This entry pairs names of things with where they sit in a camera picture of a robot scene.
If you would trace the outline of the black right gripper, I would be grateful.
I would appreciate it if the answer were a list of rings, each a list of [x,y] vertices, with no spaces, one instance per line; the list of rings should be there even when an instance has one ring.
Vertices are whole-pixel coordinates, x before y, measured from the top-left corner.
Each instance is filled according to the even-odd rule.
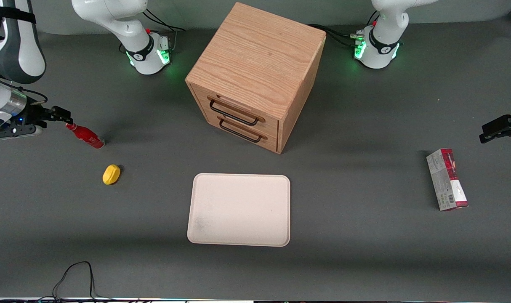
[[[51,109],[46,109],[42,105],[26,105],[21,113],[11,118],[11,123],[15,123],[18,126],[29,125],[40,128],[47,127],[46,121],[74,123],[71,112],[59,106],[52,106]]]

